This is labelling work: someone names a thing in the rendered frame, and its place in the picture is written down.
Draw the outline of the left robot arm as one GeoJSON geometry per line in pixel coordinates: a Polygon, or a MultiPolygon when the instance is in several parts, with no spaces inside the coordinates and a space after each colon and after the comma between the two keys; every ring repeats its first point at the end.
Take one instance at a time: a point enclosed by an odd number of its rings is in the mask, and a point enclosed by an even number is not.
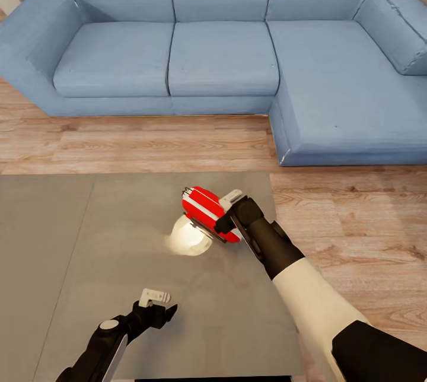
{"type": "Polygon", "coordinates": [[[149,327],[163,328],[177,310],[177,305],[166,310],[151,300],[169,303],[171,295],[145,288],[140,301],[133,303],[131,313],[118,315],[99,325],[86,352],[73,368],[66,368],[55,382],[110,382],[126,346],[149,327]]]}

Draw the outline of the radio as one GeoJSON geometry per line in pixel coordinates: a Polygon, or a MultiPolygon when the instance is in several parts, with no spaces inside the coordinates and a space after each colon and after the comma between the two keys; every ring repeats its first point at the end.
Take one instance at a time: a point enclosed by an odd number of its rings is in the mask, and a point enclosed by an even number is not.
{"type": "Polygon", "coordinates": [[[182,191],[183,201],[182,206],[187,211],[183,213],[189,219],[195,219],[200,224],[207,228],[208,232],[220,239],[224,243],[239,242],[243,236],[239,232],[238,228],[235,227],[228,234],[216,233],[214,226],[216,226],[216,220],[219,220],[225,215],[224,209],[219,204],[220,198],[214,193],[203,189],[201,187],[193,187],[182,191]]]}

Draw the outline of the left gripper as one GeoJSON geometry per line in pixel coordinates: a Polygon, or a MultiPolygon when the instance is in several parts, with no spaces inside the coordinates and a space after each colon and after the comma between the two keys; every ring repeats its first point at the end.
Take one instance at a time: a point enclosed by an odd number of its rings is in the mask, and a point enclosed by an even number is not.
{"type": "Polygon", "coordinates": [[[141,331],[139,334],[142,334],[149,327],[154,327],[157,329],[161,329],[164,327],[164,323],[173,318],[175,312],[177,310],[177,305],[169,309],[165,309],[160,305],[154,304],[152,307],[143,308],[139,306],[139,301],[133,303],[133,314],[136,314],[141,321],[141,331]]]}

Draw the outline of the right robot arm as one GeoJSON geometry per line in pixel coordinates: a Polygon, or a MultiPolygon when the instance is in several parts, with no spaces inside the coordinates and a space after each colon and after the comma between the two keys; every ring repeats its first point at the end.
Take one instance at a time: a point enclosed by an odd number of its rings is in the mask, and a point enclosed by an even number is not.
{"type": "Polygon", "coordinates": [[[232,190],[219,200],[217,234],[235,227],[282,297],[314,362],[329,382],[427,382],[427,352],[376,329],[270,224],[257,203],[232,190]]]}

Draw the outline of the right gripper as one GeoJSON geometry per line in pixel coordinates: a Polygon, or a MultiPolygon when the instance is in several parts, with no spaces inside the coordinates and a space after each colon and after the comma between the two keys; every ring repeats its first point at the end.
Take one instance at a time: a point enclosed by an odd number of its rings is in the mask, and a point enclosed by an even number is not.
{"type": "Polygon", "coordinates": [[[231,210],[225,213],[225,215],[219,220],[216,220],[216,226],[214,226],[214,229],[216,230],[217,234],[220,234],[221,232],[223,234],[228,234],[228,232],[237,227],[231,220],[230,211],[231,210]]]}

